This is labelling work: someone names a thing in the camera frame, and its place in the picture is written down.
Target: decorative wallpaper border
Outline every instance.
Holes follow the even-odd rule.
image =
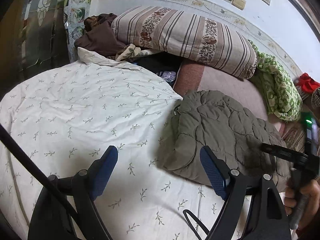
[[[293,61],[293,59],[265,32],[247,21],[245,18],[236,13],[225,9],[224,7],[210,2],[208,0],[159,0],[170,3],[177,3],[188,6],[204,13],[212,15],[214,20],[217,20],[226,25],[231,25],[239,33],[247,39],[252,40],[260,51],[275,55],[281,65],[288,71],[291,78],[298,77],[302,71]]]

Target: pillow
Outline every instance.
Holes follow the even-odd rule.
[[[242,35],[212,19],[170,8],[140,6],[111,25],[123,43],[158,49],[248,79],[257,57]]]
[[[282,135],[285,122],[267,108],[258,89],[248,80],[240,80],[223,71],[185,60],[178,72],[173,90],[182,97],[188,90],[219,90],[248,108],[257,118],[269,121]]]

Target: dark clothing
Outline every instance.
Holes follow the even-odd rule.
[[[95,51],[104,57],[115,56],[126,44],[116,39],[111,23],[116,18],[113,13],[100,14],[84,20],[87,31],[75,41],[75,47]]]

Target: fabric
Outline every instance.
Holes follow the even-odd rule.
[[[313,108],[320,106],[320,88],[315,89],[311,96],[311,104]]]
[[[118,162],[95,201],[113,239],[194,240],[183,210],[211,228],[223,201],[212,188],[162,168],[174,147],[172,110],[182,98],[144,68],[81,48],[78,54],[81,61],[43,72],[6,94],[0,123],[46,176],[73,176],[109,145],[117,147]],[[3,144],[0,166],[0,209],[26,240],[42,186]],[[249,205],[246,197],[243,217]]]
[[[255,117],[269,121],[282,134],[285,123],[274,114],[268,114],[263,97],[248,80],[237,79],[223,71],[185,60],[174,86],[182,97],[188,90],[218,90],[248,108]]]
[[[111,25],[124,43],[167,51],[248,79],[256,55],[238,32],[214,20],[170,8],[140,6],[119,15]]]
[[[211,185],[200,162],[200,149],[208,145],[230,169],[249,176],[268,173],[279,192],[285,190],[290,164],[259,149],[261,143],[285,147],[273,125],[220,91],[190,91],[178,112],[178,138],[165,163],[168,170]]]
[[[300,119],[302,99],[288,72],[277,62],[276,57],[258,51],[249,41],[257,54],[257,70],[250,78],[263,95],[268,113],[274,113],[285,121]]]
[[[156,49],[143,49],[141,50],[140,47],[137,47],[133,44],[130,44],[120,51],[117,52],[115,61],[122,61],[122,60],[128,60],[130,58],[137,58],[137,57],[145,57],[149,55],[153,55],[156,53],[159,53],[159,50]]]
[[[302,91],[309,94],[312,94],[313,91],[320,87],[320,84],[309,77],[307,73],[303,73],[298,80],[297,86],[301,86]]]
[[[75,41],[75,47],[95,51],[104,57],[115,56],[126,44],[116,39],[110,27],[114,18],[114,14],[87,18],[86,29],[91,30]]]
[[[134,64],[157,74],[161,71],[174,71],[177,73],[182,61],[183,57],[162,51],[147,57],[136,58],[133,62]]]
[[[87,32],[89,32],[93,28],[97,27],[99,24],[104,23],[105,21],[108,21],[110,26],[116,17],[117,16],[113,13],[109,13],[109,14],[102,13],[98,16],[88,17],[84,20],[84,28]]]
[[[63,22],[67,34],[67,47],[70,62],[78,60],[74,43],[84,33],[84,19],[89,16],[91,0],[64,0]]]

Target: white duvet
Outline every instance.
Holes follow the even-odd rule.
[[[173,149],[170,121],[182,98],[144,68],[81,48],[79,57],[6,94],[0,123],[47,176],[73,176],[109,145],[118,148],[115,169],[95,201],[114,240],[196,239],[182,211],[191,210],[210,229],[223,201],[209,187],[161,169]],[[0,165],[0,209],[27,239],[42,186],[2,143]],[[244,220],[233,239],[241,236]]]

